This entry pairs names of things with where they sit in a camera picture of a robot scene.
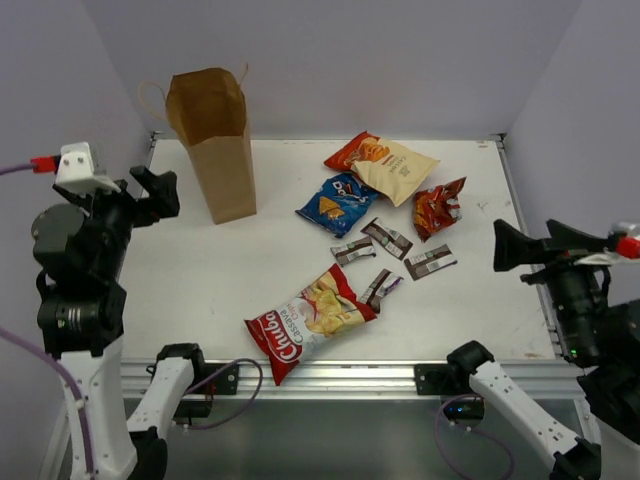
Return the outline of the blue snack bag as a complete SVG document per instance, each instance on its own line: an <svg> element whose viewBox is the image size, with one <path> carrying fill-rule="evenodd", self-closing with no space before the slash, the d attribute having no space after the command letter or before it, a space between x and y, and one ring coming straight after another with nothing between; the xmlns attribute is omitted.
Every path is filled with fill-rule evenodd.
<svg viewBox="0 0 640 480"><path fill-rule="evenodd" d="M311 199L295 211L335 238L346 236L367 213L379 193L355 176L341 173L327 179Z"/></svg>

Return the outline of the purple brown candy wrapper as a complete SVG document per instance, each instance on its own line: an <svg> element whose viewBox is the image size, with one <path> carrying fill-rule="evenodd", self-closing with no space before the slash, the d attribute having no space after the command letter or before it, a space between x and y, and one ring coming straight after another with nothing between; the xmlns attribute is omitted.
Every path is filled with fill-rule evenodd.
<svg viewBox="0 0 640 480"><path fill-rule="evenodd" d="M403 260L413 247L408 238L397 230L387 228L378 217L367 223L361 232L375 240L398 260Z"/></svg>

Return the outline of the dark red snack bag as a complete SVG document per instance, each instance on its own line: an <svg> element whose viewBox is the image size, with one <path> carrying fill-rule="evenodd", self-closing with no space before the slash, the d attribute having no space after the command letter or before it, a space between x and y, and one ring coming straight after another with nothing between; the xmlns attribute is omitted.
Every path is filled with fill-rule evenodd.
<svg viewBox="0 0 640 480"><path fill-rule="evenodd" d="M462 218L459 194L466 178L418 191L413 196L413 225L421 242Z"/></svg>

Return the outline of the brown paper bag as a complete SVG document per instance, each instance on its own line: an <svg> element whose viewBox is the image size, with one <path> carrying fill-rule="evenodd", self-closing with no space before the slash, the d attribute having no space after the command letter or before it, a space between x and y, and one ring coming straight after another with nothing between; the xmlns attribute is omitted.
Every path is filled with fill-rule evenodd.
<svg viewBox="0 0 640 480"><path fill-rule="evenodd" d="M243 81L212 67L173 76L168 91L151 81L137 87L141 106L185 148L216 225L257 213Z"/></svg>

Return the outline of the beige orange cassava chip bag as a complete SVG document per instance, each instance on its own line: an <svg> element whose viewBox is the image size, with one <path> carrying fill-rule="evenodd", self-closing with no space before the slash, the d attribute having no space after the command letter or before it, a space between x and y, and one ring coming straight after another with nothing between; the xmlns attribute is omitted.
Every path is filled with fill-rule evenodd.
<svg viewBox="0 0 640 480"><path fill-rule="evenodd" d="M437 159L367 131L356 135L324 161L332 170L354 174L395 207L408 200L439 163Z"/></svg>

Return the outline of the brown purple chocolate bar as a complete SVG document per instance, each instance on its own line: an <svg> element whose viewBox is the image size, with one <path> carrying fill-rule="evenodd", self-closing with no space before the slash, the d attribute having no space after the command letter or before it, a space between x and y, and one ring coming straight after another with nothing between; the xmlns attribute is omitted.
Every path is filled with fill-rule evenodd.
<svg viewBox="0 0 640 480"><path fill-rule="evenodd" d="M358 298L360 303L369 306L376 314L380 312L382 300L403 282L400 275L383 269Z"/></svg>

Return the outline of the brown chocolate bar wrapper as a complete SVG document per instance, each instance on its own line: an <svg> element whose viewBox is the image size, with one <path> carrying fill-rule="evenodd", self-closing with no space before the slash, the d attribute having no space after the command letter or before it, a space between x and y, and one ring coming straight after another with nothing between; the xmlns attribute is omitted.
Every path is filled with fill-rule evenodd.
<svg viewBox="0 0 640 480"><path fill-rule="evenodd" d="M369 236L364 236L340 246L331 247L330 252L336 260L336 263L341 267L349 265L356 260L376 256L373 241Z"/></svg>

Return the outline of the dark chocolate bar wrapper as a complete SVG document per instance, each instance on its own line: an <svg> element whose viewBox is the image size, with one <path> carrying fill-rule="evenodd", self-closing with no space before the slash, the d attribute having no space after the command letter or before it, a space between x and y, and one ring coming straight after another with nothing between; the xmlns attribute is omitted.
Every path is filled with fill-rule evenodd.
<svg viewBox="0 0 640 480"><path fill-rule="evenodd" d="M429 276L458 263L457 258L447 245L426 252L406 257L403 261L409 275L414 281Z"/></svg>

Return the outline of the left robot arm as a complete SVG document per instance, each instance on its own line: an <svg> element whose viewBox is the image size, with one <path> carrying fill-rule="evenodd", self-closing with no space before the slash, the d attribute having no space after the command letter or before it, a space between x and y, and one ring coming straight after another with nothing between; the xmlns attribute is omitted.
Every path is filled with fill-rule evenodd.
<svg viewBox="0 0 640 480"><path fill-rule="evenodd" d="M134 229L180 211L174 172L155 175L138 166L130 174L146 197L134 198L124 180L86 194L56 186L63 202L43 211L31 228L41 267L37 323L65 388L74 479L164 478L176 410L186 392L201 390L208 379L198 344L166 345L138 408L125 412L121 266Z"/></svg>

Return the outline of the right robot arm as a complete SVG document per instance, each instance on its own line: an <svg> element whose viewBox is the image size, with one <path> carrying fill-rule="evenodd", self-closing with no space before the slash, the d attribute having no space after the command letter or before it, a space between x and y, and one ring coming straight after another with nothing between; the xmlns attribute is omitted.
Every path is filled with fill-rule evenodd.
<svg viewBox="0 0 640 480"><path fill-rule="evenodd" d="M639 261L639 226L620 222L597 237L557 220L534 239L494 222L493 268L531 265L523 283L547 292L564 349L599 439L566 428L525 393L477 341L447 357L451 389L495 407L544 461L552 479L636 479L639 476L639 303L609 302L610 269Z"/></svg>

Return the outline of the red chip bag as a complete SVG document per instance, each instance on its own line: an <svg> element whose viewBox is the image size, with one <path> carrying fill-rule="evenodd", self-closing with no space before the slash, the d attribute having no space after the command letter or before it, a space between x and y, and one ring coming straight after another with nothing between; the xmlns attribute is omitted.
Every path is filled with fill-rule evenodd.
<svg viewBox="0 0 640 480"><path fill-rule="evenodd" d="M279 386L327 341L376 317L370 306L358 300L342 268L333 264L295 297L245 325L268 356L273 381Z"/></svg>

